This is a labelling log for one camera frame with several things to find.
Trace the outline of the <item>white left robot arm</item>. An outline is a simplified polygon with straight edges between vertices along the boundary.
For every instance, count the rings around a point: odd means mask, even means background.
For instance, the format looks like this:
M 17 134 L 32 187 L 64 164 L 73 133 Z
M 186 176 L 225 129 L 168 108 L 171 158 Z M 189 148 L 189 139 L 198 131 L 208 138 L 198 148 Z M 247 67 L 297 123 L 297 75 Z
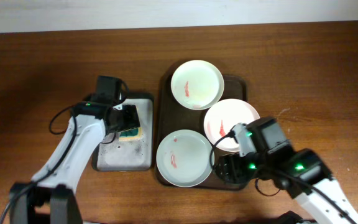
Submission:
M 67 109 L 68 127 L 28 183 L 15 183 L 3 215 L 10 223 L 83 223 L 75 192 L 94 150 L 111 133 L 140 126 L 134 105 L 80 102 Z

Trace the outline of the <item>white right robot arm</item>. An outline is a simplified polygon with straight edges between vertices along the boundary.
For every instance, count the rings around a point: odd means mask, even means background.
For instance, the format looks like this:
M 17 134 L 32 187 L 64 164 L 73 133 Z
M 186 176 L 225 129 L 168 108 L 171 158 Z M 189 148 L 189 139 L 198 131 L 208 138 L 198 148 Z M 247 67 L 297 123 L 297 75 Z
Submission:
M 226 184 L 248 184 L 252 179 L 272 180 L 286 191 L 317 223 L 358 223 L 358 213 L 339 181 L 311 149 L 291 152 L 238 153 L 210 159 L 212 171 Z

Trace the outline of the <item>pink plate with red stain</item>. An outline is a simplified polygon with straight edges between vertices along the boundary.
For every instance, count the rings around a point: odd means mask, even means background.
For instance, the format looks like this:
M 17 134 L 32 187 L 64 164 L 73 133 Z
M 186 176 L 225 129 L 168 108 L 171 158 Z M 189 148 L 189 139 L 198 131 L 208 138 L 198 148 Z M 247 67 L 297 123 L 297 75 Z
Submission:
M 257 110 L 246 101 L 221 100 L 207 111 L 204 117 L 204 132 L 211 144 L 215 144 L 236 124 L 249 124 L 259 118 Z

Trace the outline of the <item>green yellow sponge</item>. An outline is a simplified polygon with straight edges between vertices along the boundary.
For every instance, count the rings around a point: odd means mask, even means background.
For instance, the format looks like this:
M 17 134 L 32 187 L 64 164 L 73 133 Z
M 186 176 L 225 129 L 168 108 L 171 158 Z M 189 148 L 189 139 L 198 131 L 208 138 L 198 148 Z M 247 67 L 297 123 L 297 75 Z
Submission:
M 131 141 L 135 139 L 140 139 L 142 135 L 142 128 L 134 128 L 127 131 L 123 131 L 119 135 L 120 141 Z

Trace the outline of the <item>pale green plate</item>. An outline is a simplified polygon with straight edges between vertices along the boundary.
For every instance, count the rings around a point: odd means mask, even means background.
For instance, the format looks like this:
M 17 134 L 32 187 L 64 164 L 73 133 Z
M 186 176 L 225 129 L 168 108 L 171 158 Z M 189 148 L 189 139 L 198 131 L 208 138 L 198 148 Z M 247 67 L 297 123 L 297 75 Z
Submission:
M 194 187 L 211 174 L 212 145 L 200 133 L 182 129 L 168 134 L 158 145 L 156 162 L 161 176 L 177 187 Z

